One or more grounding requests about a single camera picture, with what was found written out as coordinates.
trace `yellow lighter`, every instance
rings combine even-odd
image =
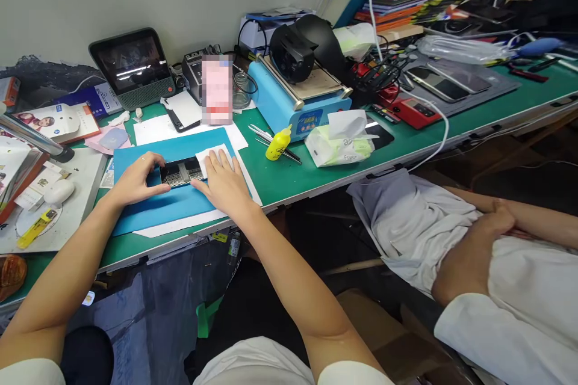
[[[46,228],[46,226],[56,217],[57,212],[53,211],[52,209],[48,209],[44,214],[40,216],[38,220],[22,235],[16,245],[21,250],[24,250],[34,242],[34,240],[38,237],[39,234],[42,233],[42,230]]]

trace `white plastic bag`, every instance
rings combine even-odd
[[[506,60],[515,54],[506,46],[435,35],[428,35],[419,40],[417,49],[430,57],[441,57],[468,64],[486,64],[495,60]]]

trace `yellow glue bottle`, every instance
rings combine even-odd
[[[282,129],[273,137],[273,141],[269,144],[265,156],[271,161],[277,161],[285,148],[291,142],[291,125]]]

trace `blue silicone mat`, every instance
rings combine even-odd
[[[172,138],[171,140],[157,141],[143,146],[117,149],[114,151],[114,182],[116,183],[119,180],[129,165],[148,151],[159,153],[165,161],[171,162],[190,158],[209,147],[215,147],[223,143],[227,146],[231,156],[235,156],[225,128],[215,128],[210,131]],[[161,183],[158,167],[149,175],[146,183],[149,186]],[[215,207],[201,192],[190,185],[180,186],[171,189],[166,194],[127,206],[122,212],[118,223],[116,223],[113,236],[147,229],[148,227],[202,214],[213,209]]]

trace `white mouse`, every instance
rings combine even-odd
[[[67,179],[60,179],[44,193],[44,201],[49,205],[60,205],[74,192],[74,183]]]

